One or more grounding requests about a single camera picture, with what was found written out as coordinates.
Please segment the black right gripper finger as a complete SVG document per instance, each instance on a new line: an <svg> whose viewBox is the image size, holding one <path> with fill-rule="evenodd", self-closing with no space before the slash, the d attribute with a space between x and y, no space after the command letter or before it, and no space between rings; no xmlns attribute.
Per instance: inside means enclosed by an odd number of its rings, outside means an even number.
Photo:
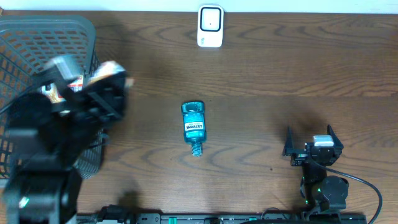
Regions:
<svg viewBox="0 0 398 224"><path fill-rule="evenodd" d="M290 127L287 128L287 138L282 151L283 156L291 156L294 152L293 134Z"/></svg>
<svg viewBox="0 0 398 224"><path fill-rule="evenodd" d="M336 136L333 128L331 127L331 125L329 124L327 126L327 133L328 135L331 136L333 142L334 142L334 148L336 152L342 152L344 145L341 143L341 141L338 139L338 137Z"/></svg>

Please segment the yellow snack bag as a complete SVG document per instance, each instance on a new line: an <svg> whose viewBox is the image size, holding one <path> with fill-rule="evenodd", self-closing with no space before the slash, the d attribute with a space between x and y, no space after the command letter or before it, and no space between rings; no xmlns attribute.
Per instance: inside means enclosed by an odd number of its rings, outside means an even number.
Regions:
<svg viewBox="0 0 398 224"><path fill-rule="evenodd" d="M83 75L80 75L74 82L68 84L68 87L74 92L81 91L83 88L83 80ZM40 92L47 96L52 103L61 103L65 101L63 96L58 92L54 83L42 86Z"/></svg>

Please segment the small orange packet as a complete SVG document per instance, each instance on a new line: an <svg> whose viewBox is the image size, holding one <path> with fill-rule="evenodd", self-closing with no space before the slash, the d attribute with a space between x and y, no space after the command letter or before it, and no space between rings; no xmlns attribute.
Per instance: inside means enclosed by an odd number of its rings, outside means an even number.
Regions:
<svg viewBox="0 0 398 224"><path fill-rule="evenodd" d="M134 79L127 76L124 67L115 61L107 61L100 64L88 82L88 86L95 83L116 85L118 88L130 88L134 85Z"/></svg>

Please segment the blue mouthwash bottle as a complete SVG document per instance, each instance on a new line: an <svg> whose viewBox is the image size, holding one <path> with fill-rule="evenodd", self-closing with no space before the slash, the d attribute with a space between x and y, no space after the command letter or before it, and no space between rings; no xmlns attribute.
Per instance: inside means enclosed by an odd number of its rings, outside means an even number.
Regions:
<svg viewBox="0 0 398 224"><path fill-rule="evenodd" d="M202 101L188 101L181 105L183 117L183 138L191 145L192 155L203 154L202 144L206 141L205 104Z"/></svg>

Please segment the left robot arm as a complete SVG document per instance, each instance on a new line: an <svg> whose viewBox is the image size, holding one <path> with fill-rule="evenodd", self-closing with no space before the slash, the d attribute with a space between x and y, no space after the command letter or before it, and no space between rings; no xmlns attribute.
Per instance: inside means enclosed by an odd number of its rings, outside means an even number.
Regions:
<svg viewBox="0 0 398 224"><path fill-rule="evenodd" d="M102 129L124 117L126 72L78 92L62 87L66 115L38 92L16 98L9 108L6 132L22 161L3 192L9 223L68 223L77 213L82 183L75 161Z"/></svg>

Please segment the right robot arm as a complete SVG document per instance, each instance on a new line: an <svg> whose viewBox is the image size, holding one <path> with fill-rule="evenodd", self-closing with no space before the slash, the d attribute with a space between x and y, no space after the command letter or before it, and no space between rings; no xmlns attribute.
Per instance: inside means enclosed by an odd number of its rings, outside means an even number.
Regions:
<svg viewBox="0 0 398 224"><path fill-rule="evenodd" d="M283 156L290 157L290 165L301 167L303 177L300 193L306 199L307 217L322 213L337 213L346 208L348 181L335 175L328 175L326 168L340 157L344 146L327 126L326 135L315 135L312 142L303 149L294 147L292 130L287 130Z"/></svg>

